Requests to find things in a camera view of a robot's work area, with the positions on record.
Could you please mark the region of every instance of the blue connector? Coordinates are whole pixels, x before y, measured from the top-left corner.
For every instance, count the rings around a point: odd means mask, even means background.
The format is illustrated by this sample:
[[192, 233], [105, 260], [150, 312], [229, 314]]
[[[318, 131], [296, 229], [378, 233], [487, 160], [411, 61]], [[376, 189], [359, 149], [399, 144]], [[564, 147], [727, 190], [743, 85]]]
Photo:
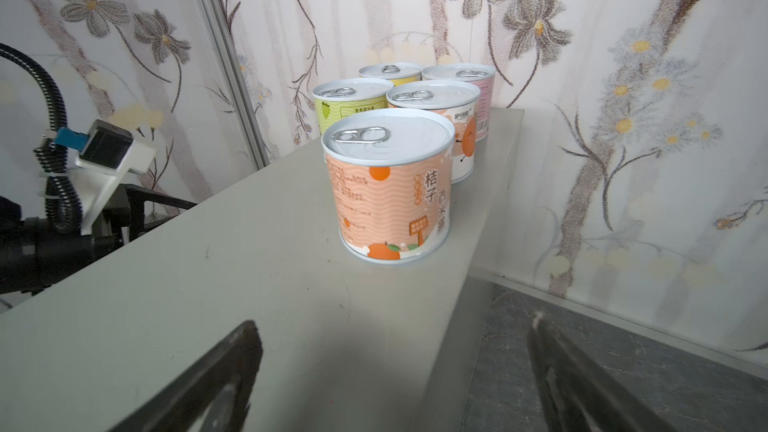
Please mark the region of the blue connector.
[[85, 149], [85, 144], [88, 143], [88, 134], [81, 134], [80, 132], [62, 127], [58, 130], [53, 143], [57, 146], [64, 146], [81, 152]]

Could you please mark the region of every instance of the can label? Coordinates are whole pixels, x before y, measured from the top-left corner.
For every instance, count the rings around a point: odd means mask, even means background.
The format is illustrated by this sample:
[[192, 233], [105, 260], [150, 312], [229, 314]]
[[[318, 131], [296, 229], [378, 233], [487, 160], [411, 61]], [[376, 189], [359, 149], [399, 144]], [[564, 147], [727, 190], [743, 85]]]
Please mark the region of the can label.
[[390, 167], [358, 166], [326, 154], [341, 236], [368, 258], [427, 254], [448, 234], [451, 149]]
[[365, 100], [351, 100], [348, 102], [336, 102], [315, 98], [315, 110], [317, 110], [317, 123], [320, 125], [320, 133], [325, 133], [331, 124], [338, 122], [360, 112], [386, 108], [386, 96], [381, 95]]
[[483, 140], [488, 136], [488, 120], [491, 115], [491, 98], [493, 97], [493, 80], [494, 77], [489, 77], [470, 82], [480, 88], [480, 98], [475, 104], [475, 115], [478, 120], [478, 132], [475, 140]]
[[418, 82], [422, 79], [422, 74], [417, 73], [413, 77], [403, 77], [402, 79], [387, 79], [389, 82], [392, 82], [396, 86], [401, 86], [404, 83], [408, 82]]
[[[453, 141], [452, 181], [460, 182], [475, 168], [475, 135], [477, 133], [477, 117], [475, 102], [450, 109], [430, 110], [453, 122], [456, 136]], [[392, 109], [398, 108], [389, 104]]]

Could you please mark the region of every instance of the green can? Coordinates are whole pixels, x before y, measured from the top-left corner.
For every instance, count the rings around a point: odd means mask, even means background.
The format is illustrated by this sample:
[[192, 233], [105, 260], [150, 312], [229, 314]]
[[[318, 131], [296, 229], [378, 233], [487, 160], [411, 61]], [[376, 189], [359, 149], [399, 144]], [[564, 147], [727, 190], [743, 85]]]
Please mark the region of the green can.
[[395, 84], [384, 79], [343, 79], [312, 90], [320, 133], [344, 117], [374, 109], [386, 109], [386, 93]]

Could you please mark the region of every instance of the can lid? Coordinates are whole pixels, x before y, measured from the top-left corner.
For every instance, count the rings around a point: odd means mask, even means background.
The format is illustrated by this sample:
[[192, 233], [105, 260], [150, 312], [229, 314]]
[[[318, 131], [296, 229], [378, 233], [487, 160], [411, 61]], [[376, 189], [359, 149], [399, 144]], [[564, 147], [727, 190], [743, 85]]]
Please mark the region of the can lid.
[[384, 79], [342, 79], [318, 85], [312, 89], [312, 95], [329, 102], [349, 102], [383, 96], [393, 87], [394, 84]]
[[404, 83], [386, 93], [389, 103], [414, 109], [449, 109], [477, 100], [480, 88], [456, 80], [422, 80]]
[[335, 122], [322, 134], [326, 154], [360, 166], [400, 166], [432, 157], [453, 144], [447, 118], [417, 109], [378, 109]]
[[422, 71], [424, 80], [448, 79], [463, 82], [489, 79], [496, 75], [496, 69], [480, 63], [452, 63], [444, 66], [431, 66]]
[[377, 79], [405, 79], [420, 73], [422, 67], [417, 63], [388, 62], [365, 66], [360, 69], [360, 77], [375, 77]]

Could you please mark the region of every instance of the metal pole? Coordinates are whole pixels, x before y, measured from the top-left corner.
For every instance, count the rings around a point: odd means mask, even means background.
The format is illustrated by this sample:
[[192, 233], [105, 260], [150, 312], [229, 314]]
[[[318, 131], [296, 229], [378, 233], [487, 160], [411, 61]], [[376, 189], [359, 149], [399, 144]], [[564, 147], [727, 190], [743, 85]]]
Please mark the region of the metal pole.
[[221, 65], [226, 76], [226, 86], [229, 88], [233, 98], [232, 106], [240, 118], [240, 124], [246, 134], [252, 162], [256, 169], [264, 168], [269, 165], [270, 161], [266, 154], [266, 147], [264, 140], [261, 138], [259, 126], [256, 123], [256, 115], [253, 113], [254, 108], [248, 96], [245, 79], [243, 74], [240, 73], [235, 44], [226, 26], [225, 12], [219, 0], [200, 1], [203, 4], [203, 10], [210, 25], [210, 32], [213, 35], [214, 43], [221, 58]]

